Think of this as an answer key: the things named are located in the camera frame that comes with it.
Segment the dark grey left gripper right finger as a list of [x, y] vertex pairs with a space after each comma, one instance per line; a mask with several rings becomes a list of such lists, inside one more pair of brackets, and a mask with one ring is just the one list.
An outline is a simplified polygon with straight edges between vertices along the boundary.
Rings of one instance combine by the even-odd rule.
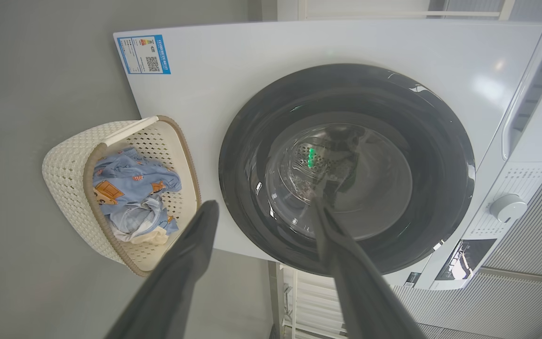
[[424, 333], [324, 199], [311, 199], [319, 259], [333, 277], [350, 339], [423, 339]]

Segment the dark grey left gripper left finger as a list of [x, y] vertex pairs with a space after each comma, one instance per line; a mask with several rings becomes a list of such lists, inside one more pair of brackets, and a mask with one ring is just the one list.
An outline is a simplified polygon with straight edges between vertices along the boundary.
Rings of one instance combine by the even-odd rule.
[[108, 331], [107, 339], [183, 338], [194, 287], [208, 269], [218, 223], [219, 204], [204, 202]]

